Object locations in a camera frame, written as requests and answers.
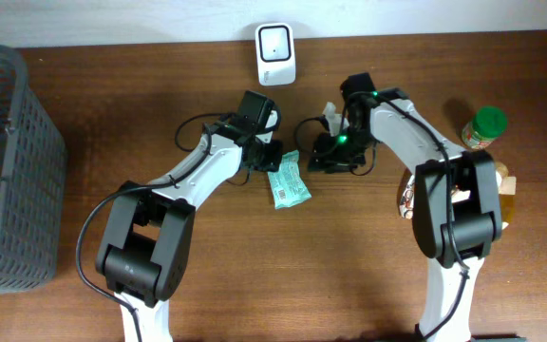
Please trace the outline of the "teal snack packet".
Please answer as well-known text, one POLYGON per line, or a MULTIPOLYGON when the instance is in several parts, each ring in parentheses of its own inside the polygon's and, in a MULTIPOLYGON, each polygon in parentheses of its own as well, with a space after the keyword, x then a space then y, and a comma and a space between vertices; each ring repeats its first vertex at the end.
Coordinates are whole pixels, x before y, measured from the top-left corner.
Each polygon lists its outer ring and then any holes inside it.
POLYGON ((290 208, 311 198, 308 187, 300 178, 299 157, 298 150, 284 154, 278 171, 268 173, 275 210, 290 208))

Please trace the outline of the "brown glutinous rice bag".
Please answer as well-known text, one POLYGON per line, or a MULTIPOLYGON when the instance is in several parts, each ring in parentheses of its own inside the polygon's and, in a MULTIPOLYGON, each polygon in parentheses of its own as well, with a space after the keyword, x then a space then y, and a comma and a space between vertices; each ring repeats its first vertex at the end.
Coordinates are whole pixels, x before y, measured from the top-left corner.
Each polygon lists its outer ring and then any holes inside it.
MULTIPOLYGON (((502 229, 505 230, 513 220, 515 214, 515 195, 517 177, 510 174, 507 166, 499 161, 495 162, 496 182, 500 198, 500 212, 502 229)), ((405 184, 399 200, 399 213, 403 219, 412 219, 414 211, 415 176, 411 175, 405 184)))

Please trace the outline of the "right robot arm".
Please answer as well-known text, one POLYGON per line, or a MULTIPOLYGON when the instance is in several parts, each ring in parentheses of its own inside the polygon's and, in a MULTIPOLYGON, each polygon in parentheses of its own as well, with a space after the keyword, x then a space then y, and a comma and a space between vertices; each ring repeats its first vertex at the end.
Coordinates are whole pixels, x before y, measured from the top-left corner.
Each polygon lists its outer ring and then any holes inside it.
POLYGON ((325 131, 311 149, 308 169, 350 172, 368 148, 386 145, 414 179, 412 230, 427 258, 424 312, 416 325, 422 341, 470 341, 476 277, 500 239, 502 219, 495 162, 446 139, 400 88, 379 90, 369 74, 339 87, 340 113, 318 117, 325 131))

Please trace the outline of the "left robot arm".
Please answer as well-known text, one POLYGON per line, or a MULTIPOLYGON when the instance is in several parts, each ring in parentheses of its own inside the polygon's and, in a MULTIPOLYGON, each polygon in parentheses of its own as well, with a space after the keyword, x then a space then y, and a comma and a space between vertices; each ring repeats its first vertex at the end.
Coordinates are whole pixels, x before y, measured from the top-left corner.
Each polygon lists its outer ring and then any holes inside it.
POLYGON ((104 199, 111 211, 95 259, 104 295, 120 305, 127 341, 169 341, 169 300, 185 274, 196 213, 238 171, 274 172, 281 111, 246 91, 238 110, 202 128, 199 142, 172 170, 148 184, 124 183, 104 199))

